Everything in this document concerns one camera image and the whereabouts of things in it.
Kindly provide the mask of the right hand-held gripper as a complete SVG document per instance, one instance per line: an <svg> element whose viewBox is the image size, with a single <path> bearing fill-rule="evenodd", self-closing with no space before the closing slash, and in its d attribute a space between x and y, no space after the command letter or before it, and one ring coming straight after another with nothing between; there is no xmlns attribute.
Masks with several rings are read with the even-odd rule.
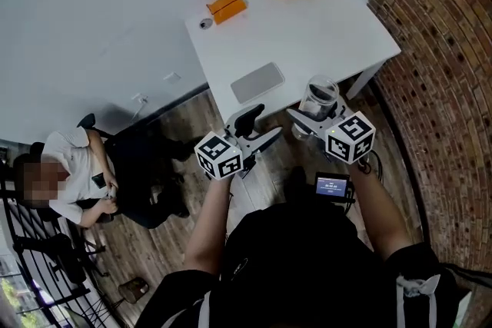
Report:
<svg viewBox="0 0 492 328"><path fill-rule="evenodd" d="M316 121L304 112L289 108L286 110L293 121L292 134L300 141L311 135L324 142L325 152L343 161L353 164L368 154L373 147L376 128L361 112L352 113L344 97L337 98L336 118L332 125L325 121Z"/></svg>

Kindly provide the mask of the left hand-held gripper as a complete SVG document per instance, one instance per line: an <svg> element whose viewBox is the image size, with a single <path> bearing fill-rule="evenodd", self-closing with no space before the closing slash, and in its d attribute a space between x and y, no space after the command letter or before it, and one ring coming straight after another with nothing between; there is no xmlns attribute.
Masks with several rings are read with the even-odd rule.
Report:
<svg viewBox="0 0 492 328"><path fill-rule="evenodd" d="M279 126L248 138L264 109L264 104L241 109L229 117L224 129L210 131L195 145L198 164L210 179L222 180L235 174L244 178L254 166L253 154L265 151L282 135Z"/></svg>

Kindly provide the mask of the clear plastic cup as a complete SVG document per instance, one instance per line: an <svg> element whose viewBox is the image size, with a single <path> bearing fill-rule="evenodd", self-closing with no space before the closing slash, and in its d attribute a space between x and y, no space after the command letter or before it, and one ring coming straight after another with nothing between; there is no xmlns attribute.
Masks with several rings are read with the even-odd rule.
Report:
<svg viewBox="0 0 492 328"><path fill-rule="evenodd" d="M325 121L332 125L337 108L339 87L337 83L324 75L315 75L308 83L298 108L316 121Z"/></svg>

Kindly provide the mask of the grey pad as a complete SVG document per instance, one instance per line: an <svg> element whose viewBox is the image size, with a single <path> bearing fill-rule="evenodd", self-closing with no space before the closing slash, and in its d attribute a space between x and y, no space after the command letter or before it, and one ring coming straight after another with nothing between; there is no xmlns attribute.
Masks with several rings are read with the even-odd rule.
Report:
<svg viewBox="0 0 492 328"><path fill-rule="evenodd" d="M239 104L245 104L284 83L279 67L270 62L231 83Z"/></svg>

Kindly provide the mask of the person's right forearm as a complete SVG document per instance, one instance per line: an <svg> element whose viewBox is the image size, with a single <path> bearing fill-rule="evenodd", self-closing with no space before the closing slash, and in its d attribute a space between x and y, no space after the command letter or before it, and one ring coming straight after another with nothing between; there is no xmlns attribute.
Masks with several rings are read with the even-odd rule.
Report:
<svg viewBox="0 0 492 328"><path fill-rule="evenodd" d="M387 260L396 251L409 247L412 239L404 218L377 175L373 171L363 172L357 164L347 168L374 250Z"/></svg>

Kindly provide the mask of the person's left forearm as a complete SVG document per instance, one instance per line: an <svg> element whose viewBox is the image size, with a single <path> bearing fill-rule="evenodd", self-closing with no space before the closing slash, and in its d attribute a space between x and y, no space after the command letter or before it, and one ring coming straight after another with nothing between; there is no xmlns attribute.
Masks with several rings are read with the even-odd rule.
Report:
<svg viewBox="0 0 492 328"><path fill-rule="evenodd" d="M185 270L217 276L221 269L233 177L213 179L184 253Z"/></svg>

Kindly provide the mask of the person's black shoe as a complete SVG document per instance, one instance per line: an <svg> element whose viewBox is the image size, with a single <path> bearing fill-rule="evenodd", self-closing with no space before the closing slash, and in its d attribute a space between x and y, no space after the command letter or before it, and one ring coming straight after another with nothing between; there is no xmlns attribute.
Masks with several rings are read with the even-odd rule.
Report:
<svg viewBox="0 0 492 328"><path fill-rule="evenodd" d="M289 191L293 200L301 200L309 192L309 185L303 167L294 167L289 178Z"/></svg>

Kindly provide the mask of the small screen device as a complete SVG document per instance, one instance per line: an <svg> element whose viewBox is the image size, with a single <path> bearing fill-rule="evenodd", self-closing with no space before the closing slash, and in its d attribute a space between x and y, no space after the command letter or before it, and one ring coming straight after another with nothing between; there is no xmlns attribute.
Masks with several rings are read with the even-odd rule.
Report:
<svg viewBox="0 0 492 328"><path fill-rule="evenodd" d="M349 176L317 172L315 177L315 193L318 196L344 198L347 196Z"/></svg>

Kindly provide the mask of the white table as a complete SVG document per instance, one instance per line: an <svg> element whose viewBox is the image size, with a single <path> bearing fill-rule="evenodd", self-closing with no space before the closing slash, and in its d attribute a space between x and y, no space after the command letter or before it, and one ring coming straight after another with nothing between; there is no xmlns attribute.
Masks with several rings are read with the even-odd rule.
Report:
<svg viewBox="0 0 492 328"><path fill-rule="evenodd" d="M200 28L208 12L185 24L222 120L244 106L231 84L275 63L279 87L251 100L268 116L300 101L308 80L325 75L340 82L357 79L352 99L401 49L362 0L246 0L248 7L220 25Z"/></svg>

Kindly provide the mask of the orange pouch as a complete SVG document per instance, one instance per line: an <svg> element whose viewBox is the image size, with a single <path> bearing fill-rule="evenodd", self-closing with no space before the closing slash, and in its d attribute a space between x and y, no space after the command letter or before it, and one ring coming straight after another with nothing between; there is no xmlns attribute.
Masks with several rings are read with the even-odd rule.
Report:
<svg viewBox="0 0 492 328"><path fill-rule="evenodd" d="M213 17L215 24L220 25L246 10L247 5L244 0L216 0L211 4L207 4L207 8Z"/></svg>

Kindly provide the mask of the person's black shirt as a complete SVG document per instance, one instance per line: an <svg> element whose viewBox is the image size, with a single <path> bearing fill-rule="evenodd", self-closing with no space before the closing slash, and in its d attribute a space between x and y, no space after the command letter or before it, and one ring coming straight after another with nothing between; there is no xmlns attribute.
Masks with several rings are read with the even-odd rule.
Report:
<svg viewBox="0 0 492 328"><path fill-rule="evenodd" d="M170 273L135 328L453 328L458 303L428 245L383 260L342 209L314 200L246 215L221 274Z"/></svg>

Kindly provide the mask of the black office chair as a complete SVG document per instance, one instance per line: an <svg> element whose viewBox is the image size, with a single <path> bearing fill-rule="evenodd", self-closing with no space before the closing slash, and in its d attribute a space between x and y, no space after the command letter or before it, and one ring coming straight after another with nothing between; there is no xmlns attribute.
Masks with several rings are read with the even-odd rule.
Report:
<svg viewBox="0 0 492 328"><path fill-rule="evenodd" d="M70 131L52 132L33 164L32 179L25 181L25 194L34 202L84 228L118 210L118 182L103 141L107 135L94 126L95 116L89 114ZM102 189L91 180L100 173L106 182Z"/></svg>

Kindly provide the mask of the small waste bin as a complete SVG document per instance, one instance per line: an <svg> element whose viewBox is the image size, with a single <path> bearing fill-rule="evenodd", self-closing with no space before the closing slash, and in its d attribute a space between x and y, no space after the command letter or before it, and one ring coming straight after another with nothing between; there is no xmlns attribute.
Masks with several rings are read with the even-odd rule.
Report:
<svg viewBox="0 0 492 328"><path fill-rule="evenodd" d="M149 289L147 281L141 277L135 277L118 286L119 294L130 304L136 304Z"/></svg>

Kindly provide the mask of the black metal railing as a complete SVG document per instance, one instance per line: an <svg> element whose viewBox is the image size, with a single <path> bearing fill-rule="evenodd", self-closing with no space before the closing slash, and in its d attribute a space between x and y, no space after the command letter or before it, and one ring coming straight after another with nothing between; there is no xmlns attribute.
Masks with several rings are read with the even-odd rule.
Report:
<svg viewBox="0 0 492 328"><path fill-rule="evenodd" d="M33 250L23 253L14 250L17 237L47 239L56 234L67 235L74 248L86 252L101 247L86 241L75 226L51 210L32 209L18 202L10 173L0 161L0 224L6 232L7 246L48 323L56 328L124 328L107 296L98 288L95 271L85 269L83 284L73 284L63 271L51 272L50 265L55 263L47 255Z"/></svg>

